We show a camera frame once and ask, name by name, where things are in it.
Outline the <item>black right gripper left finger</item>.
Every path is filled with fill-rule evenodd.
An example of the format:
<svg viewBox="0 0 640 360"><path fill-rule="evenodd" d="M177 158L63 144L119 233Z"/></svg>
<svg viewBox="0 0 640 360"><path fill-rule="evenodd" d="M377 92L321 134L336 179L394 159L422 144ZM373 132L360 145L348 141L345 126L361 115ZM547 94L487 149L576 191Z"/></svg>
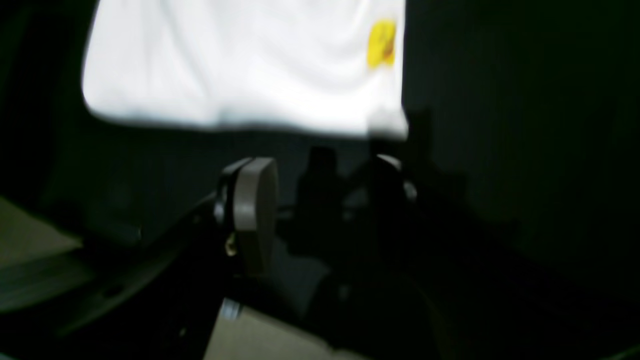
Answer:
<svg viewBox="0 0 640 360"><path fill-rule="evenodd" d="M268 273L277 205L276 161L244 158L151 246L2 269L1 358L202 360L233 278Z"/></svg>

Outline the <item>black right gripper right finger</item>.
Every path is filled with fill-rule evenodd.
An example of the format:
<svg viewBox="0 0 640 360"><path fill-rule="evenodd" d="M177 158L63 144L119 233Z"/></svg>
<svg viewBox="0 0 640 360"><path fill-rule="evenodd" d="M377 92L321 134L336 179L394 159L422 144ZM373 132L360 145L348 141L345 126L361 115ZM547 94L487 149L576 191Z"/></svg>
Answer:
<svg viewBox="0 0 640 360"><path fill-rule="evenodd" d="M517 224L485 221L378 153L364 182L382 260L414 286L460 360L637 360L639 305L576 284L505 240Z"/></svg>

